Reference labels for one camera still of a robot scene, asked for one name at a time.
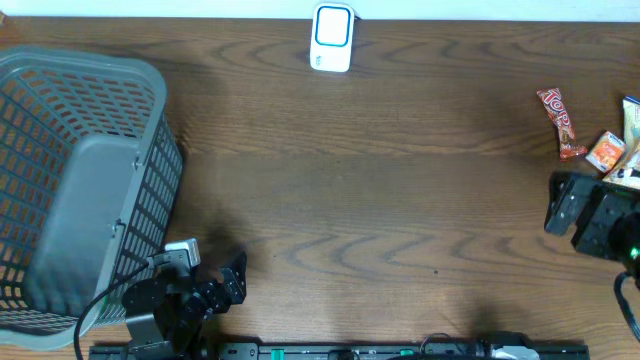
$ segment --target white device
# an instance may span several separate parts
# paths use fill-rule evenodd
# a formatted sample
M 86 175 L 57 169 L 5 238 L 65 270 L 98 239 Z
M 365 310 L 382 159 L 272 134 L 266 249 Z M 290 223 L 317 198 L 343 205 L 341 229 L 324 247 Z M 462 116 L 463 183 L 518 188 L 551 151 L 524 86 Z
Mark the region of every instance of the white device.
M 312 68 L 335 72 L 349 70 L 354 19 L 353 9 L 347 5 L 323 3 L 316 7 L 309 55 Z

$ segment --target basket bottom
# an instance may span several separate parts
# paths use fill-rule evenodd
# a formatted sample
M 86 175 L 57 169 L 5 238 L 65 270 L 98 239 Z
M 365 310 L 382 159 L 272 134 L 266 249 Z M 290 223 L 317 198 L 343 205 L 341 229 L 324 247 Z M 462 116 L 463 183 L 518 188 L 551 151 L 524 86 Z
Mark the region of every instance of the basket bottom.
M 96 294 L 114 224 L 133 176 L 138 140 L 96 135 L 68 160 L 25 276 L 33 309 L 79 316 Z

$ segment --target wooden table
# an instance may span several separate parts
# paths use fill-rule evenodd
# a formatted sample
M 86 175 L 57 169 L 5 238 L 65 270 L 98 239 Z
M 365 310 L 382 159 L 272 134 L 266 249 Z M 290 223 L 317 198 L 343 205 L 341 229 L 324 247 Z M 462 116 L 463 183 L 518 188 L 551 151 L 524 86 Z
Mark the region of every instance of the wooden table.
M 204 273 L 249 254 L 248 297 L 216 324 L 265 342 L 420 341 L 512 330 L 640 346 L 622 267 L 543 231 L 559 86 L 582 143 L 640 95 L 640 25 L 360 21 L 352 67 L 312 71 L 310 21 L 8 18 L 0 44 L 140 58 L 164 75 L 185 171 L 167 236 Z M 627 289 L 630 301 L 640 296 Z M 83 340 L 124 342 L 124 326 Z M 71 347 L 3 358 L 69 358 Z

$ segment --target orange and white package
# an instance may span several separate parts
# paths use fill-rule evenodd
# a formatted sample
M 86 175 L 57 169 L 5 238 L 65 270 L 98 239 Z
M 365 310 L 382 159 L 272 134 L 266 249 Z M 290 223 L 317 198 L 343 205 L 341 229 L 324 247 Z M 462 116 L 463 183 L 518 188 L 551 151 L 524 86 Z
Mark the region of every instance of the orange and white package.
M 602 172 L 609 172 L 624 154 L 625 144 L 609 131 L 605 132 L 589 151 L 586 159 Z

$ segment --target red snack wrapper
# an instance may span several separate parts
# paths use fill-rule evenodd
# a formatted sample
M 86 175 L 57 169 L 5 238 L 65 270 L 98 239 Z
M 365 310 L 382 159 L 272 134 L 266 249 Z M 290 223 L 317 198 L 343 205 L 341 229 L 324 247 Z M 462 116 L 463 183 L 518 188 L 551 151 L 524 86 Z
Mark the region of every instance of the red snack wrapper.
M 560 142 L 560 161 L 587 153 L 587 148 L 576 145 L 576 133 L 573 131 L 571 119 L 562 103 L 560 89 L 547 89 L 538 91 L 538 97 L 542 100 L 551 122 L 558 128 L 558 141 Z

